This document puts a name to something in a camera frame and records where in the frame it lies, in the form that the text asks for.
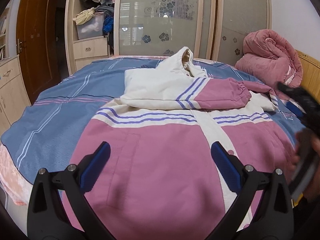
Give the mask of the person's right hand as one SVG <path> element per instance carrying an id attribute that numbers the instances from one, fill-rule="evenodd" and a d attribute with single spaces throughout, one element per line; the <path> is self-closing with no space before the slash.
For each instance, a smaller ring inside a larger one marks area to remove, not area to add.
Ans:
<path id="1" fill-rule="evenodd" d="M 291 157 L 291 164 L 290 164 L 290 169 L 292 172 L 295 171 L 297 164 L 300 161 L 298 150 L 300 147 L 300 143 L 303 141 L 302 134 L 303 134 L 303 131 L 296 133 L 296 153 Z M 319 138 L 315 136 L 313 133 L 309 136 L 309 138 L 311 141 L 312 148 L 319 155 Z M 303 196 L 308 202 L 312 202 L 313 200 L 319 197 L 319 165 L 317 167 L 315 174 L 313 175 L 313 179 L 305 188 L 303 192 Z"/>

